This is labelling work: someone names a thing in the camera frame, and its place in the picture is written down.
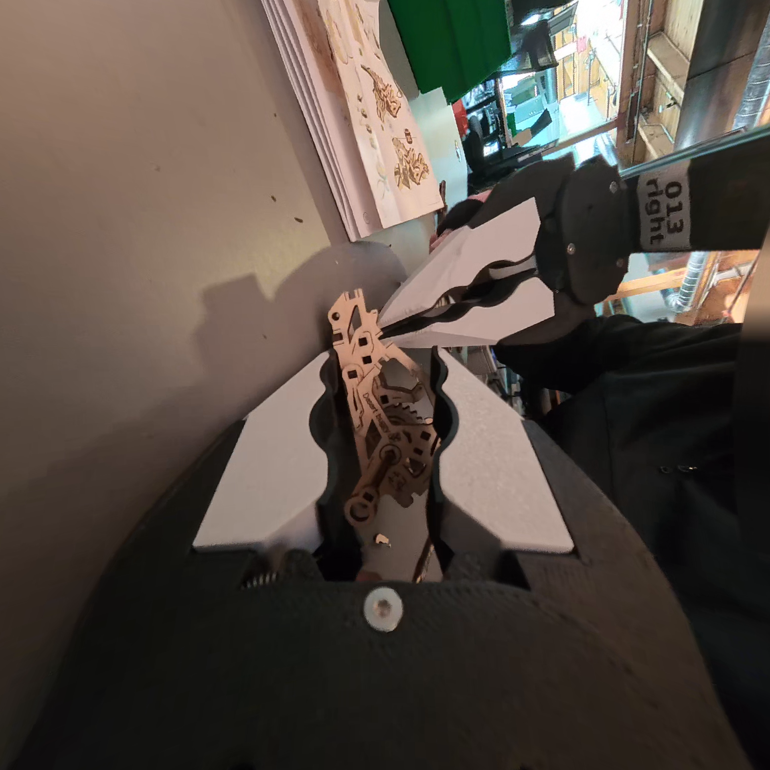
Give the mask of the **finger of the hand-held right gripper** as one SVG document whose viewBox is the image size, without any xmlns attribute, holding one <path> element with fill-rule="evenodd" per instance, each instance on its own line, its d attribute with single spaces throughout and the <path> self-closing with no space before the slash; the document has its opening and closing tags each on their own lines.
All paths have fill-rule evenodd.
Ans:
<svg viewBox="0 0 770 770">
<path fill-rule="evenodd" d="M 470 286 L 494 263 L 518 265 L 534 254 L 541 219 L 534 197 L 479 226 L 453 230 L 383 306 L 385 328 L 431 310 L 449 290 Z"/>
<path fill-rule="evenodd" d="M 512 276 L 495 282 L 480 300 L 385 326 L 383 339 L 404 349 L 493 346 L 553 314 L 553 293 L 546 284 L 536 276 Z"/>
</svg>

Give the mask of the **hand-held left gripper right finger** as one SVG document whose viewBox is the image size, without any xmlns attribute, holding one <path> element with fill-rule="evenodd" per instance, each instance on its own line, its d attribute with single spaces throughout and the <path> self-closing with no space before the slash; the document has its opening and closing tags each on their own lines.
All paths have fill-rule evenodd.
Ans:
<svg viewBox="0 0 770 770">
<path fill-rule="evenodd" d="M 448 351 L 431 352 L 430 533 L 452 553 L 572 553 L 524 420 Z"/>
</svg>

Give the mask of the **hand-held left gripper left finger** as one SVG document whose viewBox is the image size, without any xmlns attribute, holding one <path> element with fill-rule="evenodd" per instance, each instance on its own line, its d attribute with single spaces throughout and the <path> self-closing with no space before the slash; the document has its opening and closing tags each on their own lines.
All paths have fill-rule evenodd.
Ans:
<svg viewBox="0 0 770 770">
<path fill-rule="evenodd" d="M 253 409 L 193 541 L 202 551 L 315 551 L 322 543 L 316 504 L 328 460 L 310 429 L 325 393 L 323 352 Z"/>
</svg>

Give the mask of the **pale wooden parts sheet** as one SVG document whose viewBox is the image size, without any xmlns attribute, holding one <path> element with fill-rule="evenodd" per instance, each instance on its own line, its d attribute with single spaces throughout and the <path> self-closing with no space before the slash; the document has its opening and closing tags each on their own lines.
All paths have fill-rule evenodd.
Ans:
<svg viewBox="0 0 770 770">
<path fill-rule="evenodd" d="M 361 468 L 344 514 L 361 531 L 383 496 L 408 508 L 428 489 L 440 446 L 436 395 L 423 368 L 382 341 L 378 312 L 367 309 L 361 289 L 342 293 L 328 320 Z"/>
</svg>

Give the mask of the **person's right forearm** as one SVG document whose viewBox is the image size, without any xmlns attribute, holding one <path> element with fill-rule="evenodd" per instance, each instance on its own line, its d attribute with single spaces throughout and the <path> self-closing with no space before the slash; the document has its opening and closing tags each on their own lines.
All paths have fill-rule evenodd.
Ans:
<svg viewBox="0 0 770 770">
<path fill-rule="evenodd" d="M 499 361 L 525 380 L 571 395 L 603 376 L 692 382 L 735 366 L 743 324 L 686 326 L 628 315 L 593 318 L 551 341 L 498 344 Z"/>
</svg>

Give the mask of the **person's right hand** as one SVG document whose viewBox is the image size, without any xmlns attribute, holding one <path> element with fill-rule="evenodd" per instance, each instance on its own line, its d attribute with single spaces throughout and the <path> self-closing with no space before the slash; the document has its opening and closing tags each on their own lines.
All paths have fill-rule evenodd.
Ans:
<svg viewBox="0 0 770 770">
<path fill-rule="evenodd" d="M 484 205 L 491 191 L 488 188 L 476 193 L 449 209 L 438 223 L 435 233 L 430 236 L 429 253 L 432 253 L 454 231 L 467 226 Z"/>
</svg>

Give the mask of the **open instruction booklet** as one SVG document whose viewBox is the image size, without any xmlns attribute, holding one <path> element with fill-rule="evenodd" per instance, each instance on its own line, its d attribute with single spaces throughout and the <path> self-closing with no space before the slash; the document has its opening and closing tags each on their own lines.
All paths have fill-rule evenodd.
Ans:
<svg viewBox="0 0 770 770">
<path fill-rule="evenodd" d="M 383 50 L 381 3 L 262 5 L 350 240 L 436 213 L 440 182 Z"/>
</svg>

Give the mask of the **person's black clothing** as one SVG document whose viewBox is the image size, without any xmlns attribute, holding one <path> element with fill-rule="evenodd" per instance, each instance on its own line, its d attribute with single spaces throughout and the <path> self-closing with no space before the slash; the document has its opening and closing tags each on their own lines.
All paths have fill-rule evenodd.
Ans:
<svg viewBox="0 0 770 770">
<path fill-rule="evenodd" d="M 555 318 L 543 326 L 499 344 L 568 334 Z M 762 427 L 734 425 L 737 415 L 757 417 L 753 399 L 735 398 L 742 335 L 731 372 L 715 368 L 689 383 L 603 376 L 574 395 L 558 390 L 567 401 L 540 425 L 657 561 L 750 763 L 768 768 L 768 496 L 740 507 L 736 447 L 746 455 L 743 439 Z"/>
</svg>

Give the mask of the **stacked green plastic bins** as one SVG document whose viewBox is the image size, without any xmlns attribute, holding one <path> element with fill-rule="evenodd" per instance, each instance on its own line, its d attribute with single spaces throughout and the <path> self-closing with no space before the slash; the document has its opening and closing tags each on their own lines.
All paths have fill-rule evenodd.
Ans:
<svg viewBox="0 0 770 770">
<path fill-rule="evenodd" d="M 448 104 L 490 79 L 511 57 L 505 1 L 389 1 L 421 93 Z"/>
</svg>

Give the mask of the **silver ventilation duct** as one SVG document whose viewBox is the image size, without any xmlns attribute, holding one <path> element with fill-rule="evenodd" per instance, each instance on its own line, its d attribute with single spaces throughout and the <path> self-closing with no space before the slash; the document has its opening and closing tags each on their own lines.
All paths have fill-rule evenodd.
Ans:
<svg viewBox="0 0 770 770">
<path fill-rule="evenodd" d="M 769 97 L 769 61 L 756 60 L 748 73 L 746 87 L 732 124 L 732 130 L 753 130 L 766 122 Z"/>
</svg>

